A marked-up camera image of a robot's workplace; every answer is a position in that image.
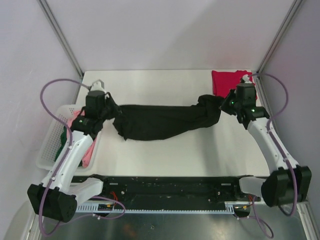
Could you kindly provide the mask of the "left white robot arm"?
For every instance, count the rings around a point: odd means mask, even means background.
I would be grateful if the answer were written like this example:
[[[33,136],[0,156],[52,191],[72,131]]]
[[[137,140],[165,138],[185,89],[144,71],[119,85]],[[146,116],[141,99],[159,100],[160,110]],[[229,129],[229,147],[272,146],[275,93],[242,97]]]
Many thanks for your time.
[[[111,188],[102,180],[89,177],[72,187],[71,182],[86,151],[93,144],[103,123],[120,113],[120,107],[111,94],[104,90],[91,90],[85,106],[68,127],[69,138],[52,170],[40,184],[31,184],[27,195],[34,212],[59,222],[69,222],[77,206],[96,196],[105,200]]]

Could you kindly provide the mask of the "black t-shirt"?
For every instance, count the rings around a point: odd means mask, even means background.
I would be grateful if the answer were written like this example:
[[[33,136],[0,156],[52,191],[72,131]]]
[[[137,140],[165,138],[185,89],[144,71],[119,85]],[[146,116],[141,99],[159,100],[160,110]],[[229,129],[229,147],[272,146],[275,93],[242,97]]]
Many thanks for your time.
[[[166,140],[188,131],[218,123],[224,98],[201,95],[196,105],[122,105],[113,126],[125,140]]]

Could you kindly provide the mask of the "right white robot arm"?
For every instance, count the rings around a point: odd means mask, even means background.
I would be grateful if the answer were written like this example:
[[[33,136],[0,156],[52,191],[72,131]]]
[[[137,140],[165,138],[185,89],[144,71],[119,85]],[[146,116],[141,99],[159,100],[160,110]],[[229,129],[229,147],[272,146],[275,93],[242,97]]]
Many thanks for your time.
[[[223,100],[220,109],[234,115],[237,121],[250,133],[261,150],[270,175],[241,177],[239,183],[230,188],[231,196],[242,201],[255,195],[269,207],[280,207],[306,199],[312,173],[309,167],[300,166],[289,154],[271,125],[268,112],[256,105],[256,88],[252,83],[239,83],[231,89]]]

